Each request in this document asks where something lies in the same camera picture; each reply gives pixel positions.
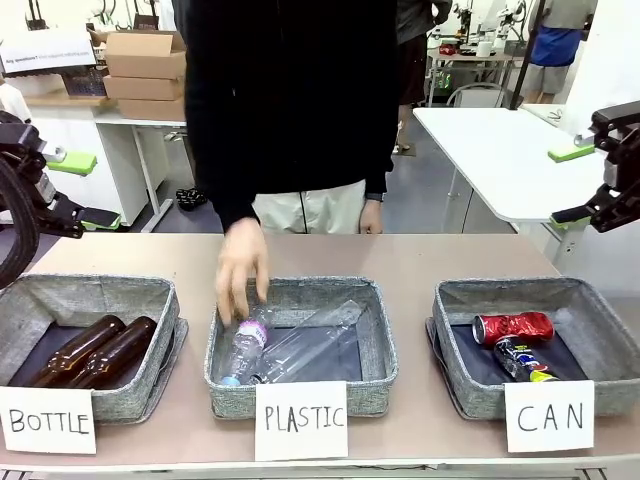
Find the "shoe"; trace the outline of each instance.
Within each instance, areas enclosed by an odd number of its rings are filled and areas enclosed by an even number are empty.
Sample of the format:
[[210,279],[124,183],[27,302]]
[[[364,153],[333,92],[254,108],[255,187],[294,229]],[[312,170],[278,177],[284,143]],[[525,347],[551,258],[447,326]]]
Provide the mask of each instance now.
[[207,197],[195,187],[176,190],[176,199],[178,206],[186,212],[191,212],[207,203]]

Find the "bottle label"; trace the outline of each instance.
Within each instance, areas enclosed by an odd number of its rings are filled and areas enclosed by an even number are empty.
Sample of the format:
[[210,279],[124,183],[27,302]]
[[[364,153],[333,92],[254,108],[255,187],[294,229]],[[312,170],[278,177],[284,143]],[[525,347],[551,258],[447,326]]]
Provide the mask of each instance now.
[[242,322],[240,328],[238,328],[238,334],[255,338],[262,348],[264,348],[265,343],[267,343],[267,329],[255,320]]

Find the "red can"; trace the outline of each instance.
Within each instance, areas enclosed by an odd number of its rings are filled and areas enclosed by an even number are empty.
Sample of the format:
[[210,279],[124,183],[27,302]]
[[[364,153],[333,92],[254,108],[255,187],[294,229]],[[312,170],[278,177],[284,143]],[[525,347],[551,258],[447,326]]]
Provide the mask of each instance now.
[[540,312],[476,315],[473,319],[473,337],[480,345],[493,347],[507,335],[517,335],[526,342],[548,341],[553,338],[553,323]]

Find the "shorts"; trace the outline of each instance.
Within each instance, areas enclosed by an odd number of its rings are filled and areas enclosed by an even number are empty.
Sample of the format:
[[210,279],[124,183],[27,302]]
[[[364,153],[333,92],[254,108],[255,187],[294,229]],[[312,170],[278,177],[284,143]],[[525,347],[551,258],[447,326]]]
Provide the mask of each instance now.
[[564,82],[569,73],[566,67],[541,67],[530,64],[525,78],[525,92],[542,92],[556,95],[564,89]]
[[399,105],[411,105],[425,99],[426,72],[427,39],[424,35],[418,35],[398,45]]
[[258,194],[253,209],[268,233],[358,233],[364,191],[361,180],[325,190]]

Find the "clear plastic bottle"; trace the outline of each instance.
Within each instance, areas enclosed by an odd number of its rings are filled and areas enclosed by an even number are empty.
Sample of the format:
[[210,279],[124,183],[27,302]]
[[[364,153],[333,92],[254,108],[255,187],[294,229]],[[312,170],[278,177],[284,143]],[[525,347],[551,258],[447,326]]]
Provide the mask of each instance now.
[[257,308],[248,320],[240,324],[223,370],[223,385],[237,387],[248,383],[267,343],[266,325],[270,315],[270,310]]
[[[318,310],[264,352],[250,382],[257,384],[295,381],[300,371],[313,365],[329,347],[349,331],[362,313],[363,309],[353,300],[348,300],[338,308]],[[309,329],[316,330],[316,334],[309,335]]]

